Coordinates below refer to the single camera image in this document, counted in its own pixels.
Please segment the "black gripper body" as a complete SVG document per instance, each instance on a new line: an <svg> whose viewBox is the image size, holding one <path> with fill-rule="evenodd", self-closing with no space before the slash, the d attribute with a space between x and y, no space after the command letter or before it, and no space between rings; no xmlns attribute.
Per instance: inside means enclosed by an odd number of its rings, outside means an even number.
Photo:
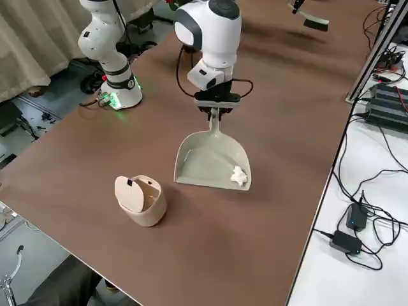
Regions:
<svg viewBox="0 0 408 306"><path fill-rule="evenodd" d="M210 94L230 94L232 88L232 80L215 85L207 90Z"/></svg>

